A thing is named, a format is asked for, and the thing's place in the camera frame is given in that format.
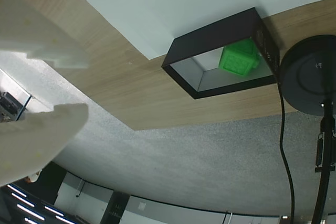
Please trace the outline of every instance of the ceiling light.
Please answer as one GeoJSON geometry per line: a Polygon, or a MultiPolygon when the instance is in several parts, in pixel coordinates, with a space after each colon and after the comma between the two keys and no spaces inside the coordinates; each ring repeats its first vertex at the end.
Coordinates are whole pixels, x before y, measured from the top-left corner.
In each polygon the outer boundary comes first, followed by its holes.
{"type": "Polygon", "coordinates": [[[20,196],[16,195],[15,193],[12,193],[12,196],[17,198],[18,200],[21,200],[23,203],[26,203],[30,207],[35,207],[33,203],[30,203],[28,200],[22,199],[20,196]]]}
{"type": "Polygon", "coordinates": [[[33,220],[29,220],[28,218],[25,218],[25,221],[27,221],[29,224],[38,224],[37,222],[34,222],[33,220]]]}
{"type": "Polygon", "coordinates": [[[59,217],[58,215],[56,215],[56,219],[59,219],[59,220],[65,222],[65,223],[67,223],[67,224],[76,224],[76,223],[74,223],[74,222],[72,222],[72,221],[70,221],[70,220],[67,220],[67,219],[64,219],[64,218],[62,218],[62,217],[59,217]]]}
{"type": "Polygon", "coordinates": [[[33,211],[30,211],[28,208],[25,208],[24,206],[20,205],[20,204],[17,204],[16,205],[19,209],[21,209],[22,211],[24,212],[27,212],[28,214],[36,217],[37,219],[40,219],[40,220],[45,220],[45,218],[41,215],[38,215],[37,213],[33,212],[33,211]]]}
{"type": "Polygon", "coordinates": [[[52,209],[48,206],[44,206],[44,208],[49,210],[50,212],[53,212],[53,213],[57,214],[57,215],[64,216],[64,214],[62,214],[61,212],[58,212],[58,211],[56,211],[56,210],[54,210],[54,209],[52,209]]]}
{"type": "Polygon", "coordinates": [[[23,196],[23,197],[25,197],[25,198],[27,197],[27,195],[25,195],[24,193],[22,193],[22,192],[19,191],[18,189],[14,188],[13,186],[11,186],[11,185],[7,185],[7,187],[10,188],[10,189],[12,189],[14,192],[20,194],[21,196],[23,196]]]}

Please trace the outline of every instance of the wooden shelf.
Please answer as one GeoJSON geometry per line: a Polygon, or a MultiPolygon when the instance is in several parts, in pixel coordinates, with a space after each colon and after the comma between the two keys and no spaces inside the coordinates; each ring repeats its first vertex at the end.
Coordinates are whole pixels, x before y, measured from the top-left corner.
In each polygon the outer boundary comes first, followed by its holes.
{"type": "MultiPolygon", "coordinates": [[[[57,69],[68,81],[134,130],[217,123],[280,114],[275,85],[193,100],[148,61],[85,0],[24,0],[90,54],[86,70],[57,69]]],[[[313,35],[336,35],[336,0],[301,6],[264,19],[281,57],[313,35]]],[[[294,109],[286,106],[287,112],[294,109]]]]}

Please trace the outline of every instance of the black power cord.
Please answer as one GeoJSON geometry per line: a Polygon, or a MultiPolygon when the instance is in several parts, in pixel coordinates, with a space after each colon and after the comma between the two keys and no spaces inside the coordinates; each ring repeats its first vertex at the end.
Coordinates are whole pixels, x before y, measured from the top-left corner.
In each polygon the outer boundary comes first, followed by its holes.
{"type": "Polygon", "coordinates": [[[286,169],[287,177],[288,177],[288,182],[289,182],[290,199],[291,199],[290,224],[293,224],[294,223],[294,214],[295,214],[294,185],[293,185],[292,175],[290,173],[290,169],[289,169],[288,162],[287,162],[287,159],[286,159],[285,151],[283,149],[283,139],[284,139],[284,131],[285,131],[285,103],[284,103],[284,98],[282,96],[282,91],[281,91],[279,81],[277,81],[277,85],[278,85],[278,91],[279,91],[280,101],[281,101],[281,130],[280,130],[279,147],[280,147],[280,153],[281,153],[282,161],[283,161],[283,164],[285,165],[285,169],[286,169]]]}

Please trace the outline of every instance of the green cube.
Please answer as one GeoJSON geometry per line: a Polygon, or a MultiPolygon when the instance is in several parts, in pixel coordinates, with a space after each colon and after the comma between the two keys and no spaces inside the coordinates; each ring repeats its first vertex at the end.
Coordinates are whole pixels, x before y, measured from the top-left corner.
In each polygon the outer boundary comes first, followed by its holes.
{"type": "Polygon", "coordinates": [[[260,62],[258,48],[251,39],[225,46],[220,58],[219,68],[240,76],[247,76],[260,62]]]}

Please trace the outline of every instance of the white cloth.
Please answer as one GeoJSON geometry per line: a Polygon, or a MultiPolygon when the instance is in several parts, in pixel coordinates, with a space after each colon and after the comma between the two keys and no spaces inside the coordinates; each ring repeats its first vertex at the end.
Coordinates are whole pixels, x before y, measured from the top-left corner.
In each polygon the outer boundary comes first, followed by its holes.
{"type": "Polygon", "coordinates": [[[32,182],[32,183],[36,182],[38,180],[38,177],[40,176],[41,172],[42,172],[42,170],[40,170],[37,173],[29,175],[28,178],[30,179],[30,182],[32,182]]]}

